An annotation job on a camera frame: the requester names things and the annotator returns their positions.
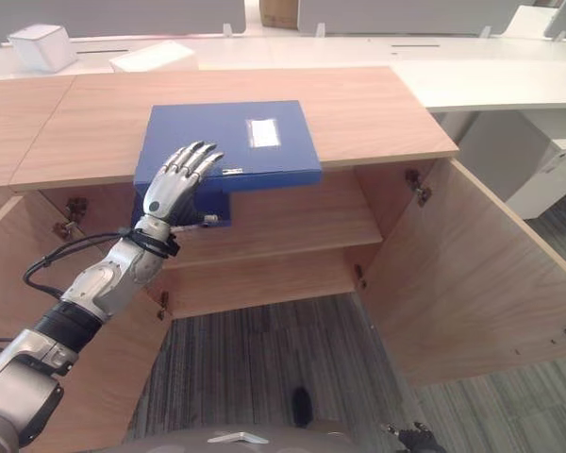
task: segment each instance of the silver robotic arm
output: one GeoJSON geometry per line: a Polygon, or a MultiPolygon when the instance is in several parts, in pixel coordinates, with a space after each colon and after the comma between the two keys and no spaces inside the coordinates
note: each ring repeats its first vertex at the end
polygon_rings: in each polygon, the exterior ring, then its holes
{"type": "Polygon", "coordinates": [[[0,453],[18,451],[38,437],[63,396],[54,375],[65,376],[100,327],[175,254],[171,223],[223,156],[214,148],[197,142],[172,154],[154,177],[134,229],[77,276],[36,326],[23,330],[0,353],[0,453]]]}

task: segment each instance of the wooden countertop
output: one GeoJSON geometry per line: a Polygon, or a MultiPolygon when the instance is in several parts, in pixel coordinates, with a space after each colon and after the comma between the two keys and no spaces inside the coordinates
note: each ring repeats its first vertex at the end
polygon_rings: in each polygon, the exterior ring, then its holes
{"type": "Polygon", "coordinates": [[[457,152],[389,68],[47,77],[0,81],[0,186],[131,180],[154,105],[289,99],[324,167],[457,152]]]}

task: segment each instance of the open cabinet door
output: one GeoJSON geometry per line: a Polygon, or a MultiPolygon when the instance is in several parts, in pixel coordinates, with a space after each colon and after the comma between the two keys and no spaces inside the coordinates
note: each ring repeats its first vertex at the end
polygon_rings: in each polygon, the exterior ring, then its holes
{"type": "Polygon", "coordinates": [[[424,181],[361,300],[412,384],[566,355],[566,261],[454,159],[424,181]]]}
{"type": "MultiPolygon", "coordinates": [[[[33,327],[56,301],[24,285],[27,266],[62,244],[53,232],[64,218],[39,193],[13,196],[0,209],[0,337],[33,327]]],[[[95,247],[60,260],[34,276],[67,288],[77,274],[102,259],[95,247]]],[[[68,452],[117,445],[125,436],[155,356],[170,322],[141,292],[104,326],[80,353],[67,377],[65,395],[43,434],[25,451],[68,452]]]]}

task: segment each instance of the cabinet shelf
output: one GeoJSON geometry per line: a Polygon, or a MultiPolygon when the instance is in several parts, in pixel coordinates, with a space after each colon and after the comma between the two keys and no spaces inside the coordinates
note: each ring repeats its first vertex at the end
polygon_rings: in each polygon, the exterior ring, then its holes
{"type": "Polygon", "coordinates": [[[343,249],[212,263],[163,271],[149,293],[167,291],[174,318],[244,309],[327,294],[350,293],[354,281],[343,249]]]}
{"type": "Polygon", "coordinates": [[[326,172],[319,184],[231,197],[233,225],[176,234],[182,246],[165,267],[342,248],[381,242],[352,170],[326,172]]]}

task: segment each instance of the black strap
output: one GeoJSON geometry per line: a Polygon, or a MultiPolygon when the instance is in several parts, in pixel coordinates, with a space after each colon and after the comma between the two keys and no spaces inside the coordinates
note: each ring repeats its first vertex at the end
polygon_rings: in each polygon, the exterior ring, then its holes
{"type": "Polygon", "coordinates": [[[176,243],[174,234],[170,234],[166,242],[162,242],[151,236],[147,236],[142,232],[141,228],[121,228],[120,233],[123,238],[128,238],[143,250],[153,253],[165,260],[167,260],[168,257],[175,257],[178,254],[178,250],[180,250],[180,245],[176,243]]]}

